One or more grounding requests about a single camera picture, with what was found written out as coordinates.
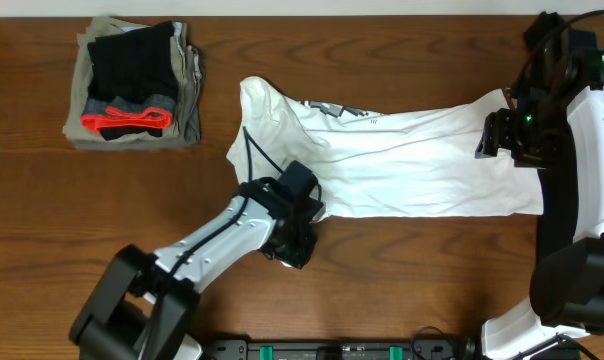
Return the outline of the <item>white t-shirt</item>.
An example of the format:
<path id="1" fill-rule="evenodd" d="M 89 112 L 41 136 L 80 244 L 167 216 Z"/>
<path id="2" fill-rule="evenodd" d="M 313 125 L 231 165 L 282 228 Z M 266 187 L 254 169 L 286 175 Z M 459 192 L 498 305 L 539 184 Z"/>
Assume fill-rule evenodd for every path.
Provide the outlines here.
<path id="1" fill-rule="evenodd" d="M 451 108 L 381 114 L 297 101 L 260 77 L 240 84 L 241 125 L 227 158 L 239 181 L 299 161 L 318 178 L 327 217 L 492 217 L 543 212 L 535 170 L 501 151 L 476 159 L 499 89 Z"/>

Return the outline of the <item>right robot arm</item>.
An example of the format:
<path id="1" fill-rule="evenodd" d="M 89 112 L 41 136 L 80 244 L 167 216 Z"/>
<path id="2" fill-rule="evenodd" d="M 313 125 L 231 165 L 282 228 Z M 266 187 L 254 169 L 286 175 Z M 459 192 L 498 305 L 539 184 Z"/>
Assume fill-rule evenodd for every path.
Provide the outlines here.
<path id="1" fill-rule="evenodd" d="M 482 325 L 483 359 L 578 359 L 579 339 L 604 335 L 604 50 L 545 70 L 543 89 L 486 117 L 475 154 L 509 151 L 543 193 L 529 295 Z"/>

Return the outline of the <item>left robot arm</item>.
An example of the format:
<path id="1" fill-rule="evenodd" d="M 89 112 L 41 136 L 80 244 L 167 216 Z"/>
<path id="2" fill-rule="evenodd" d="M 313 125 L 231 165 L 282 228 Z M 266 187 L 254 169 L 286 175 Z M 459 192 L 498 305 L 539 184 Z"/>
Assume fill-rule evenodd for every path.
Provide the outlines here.
<path id="1" fill-rule="evenodd" d="M 217 217 L 171 246 L 145 253 L 121 249 L 69 331 L 93 359 L 196 359 L 187 331 L 203 291 L 250 252 L 300 269 L 317 242 L 312 229 L 323 204 L 316 177 L 261 178 Z"/>

